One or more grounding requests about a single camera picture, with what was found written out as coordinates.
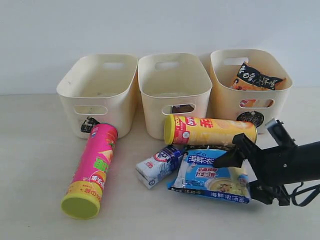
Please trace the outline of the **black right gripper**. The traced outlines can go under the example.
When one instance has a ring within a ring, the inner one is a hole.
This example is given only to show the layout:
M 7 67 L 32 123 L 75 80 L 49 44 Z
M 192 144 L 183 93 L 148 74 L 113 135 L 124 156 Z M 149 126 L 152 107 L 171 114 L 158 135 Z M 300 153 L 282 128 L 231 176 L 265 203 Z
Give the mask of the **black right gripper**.
M 252 199 L 271 205 L 274 199 L 279 206 L 290 205 L 287 184 L 308 180 L 308 146 L 276 146 L 259 148 L 244 133 L 233 137 L 234 146 L 213 162 L 214 168 L 241 168 L 248 160 L 257 180 L 249 183 Z

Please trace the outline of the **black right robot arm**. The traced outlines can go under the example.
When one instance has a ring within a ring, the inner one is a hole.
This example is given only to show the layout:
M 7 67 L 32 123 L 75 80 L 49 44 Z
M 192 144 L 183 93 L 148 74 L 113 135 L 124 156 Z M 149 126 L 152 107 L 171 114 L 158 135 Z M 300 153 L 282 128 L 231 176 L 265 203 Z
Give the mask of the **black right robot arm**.
M 241 168 L 248 160 L 256 180 L 249 183 L 251 198 L 266 205 L 305 207 L 320 193 L 318 184 L 302 189 L 305 182 L 320 178 L 320 144 L 296 145 L 290 136 L 278 145 L 261 149 L 245 134 L 237 134 L 234 147 L 213 162 L 215 168 Z

